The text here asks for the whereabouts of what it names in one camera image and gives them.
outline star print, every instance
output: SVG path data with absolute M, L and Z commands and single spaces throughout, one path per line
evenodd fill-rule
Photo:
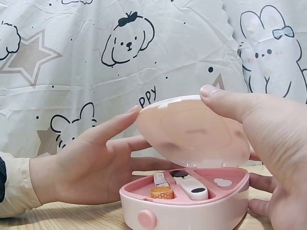
M 53 132 L 50 127 L 47 130 L 38 130 L 37 134 L 41 142 L 37 152 L 37 156 L 39 157 L 45 153 L 49 153 L 50 155 L 56 155 L 58 144 L 55 140 L 58 134 Z
M 43 65 L 60 57 L 60 53 L 45 46 L 43 29 L 28 39 L 21 39 L 19 51 L 6 59 L 0 67 L 0 74 L 20 74 L 35 87 Z
M 214 83 L 212 85 L 214 87 L 221 89 L 221 90 L 225 90 L 223 78 L 222 78 L 221 74 L 219 74 L 219 76 L 217 76 L 216 80 L 214 81 Z

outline black sleeve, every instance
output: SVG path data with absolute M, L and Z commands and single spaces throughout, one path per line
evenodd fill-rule
M 5 197 L 5 183 L 6 183 L 6 167 L 5 162 L 0 157 L 0 203 L 3 202 Z

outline bunny bow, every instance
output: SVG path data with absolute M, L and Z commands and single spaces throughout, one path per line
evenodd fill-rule
M 287 37 L 294 37 L 294 31 L 293 31 L 292 27 L 286 25 L 282 29 L 273 30 L 273 37 L 276 40 L 281 39 L 283 35 L 285 35 Z

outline open box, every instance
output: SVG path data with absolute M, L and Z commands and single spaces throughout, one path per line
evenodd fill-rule
M 174 198 L 151 198 L 154 176 L 147 176 L 119 192 L 126 224 L 133 230 L 232 230 L 248 208 L 249 173 L 237 168 L 250 154 L 242 125 L 214 113 L 199 95 L 156 102 L 141 110 L 136 124 L 153 148 L 204 185 L 208 199 L 191 199 L 172 171 L 164 177 Z

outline black dot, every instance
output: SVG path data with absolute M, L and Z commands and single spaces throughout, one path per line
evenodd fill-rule
M 201 192 L 203 192 L 203 191 L 205 191 L 206 189 L 205 188 L 195 188 L 195 189 L 193 189 L 191 192 L 192 193 L 201 193 Z

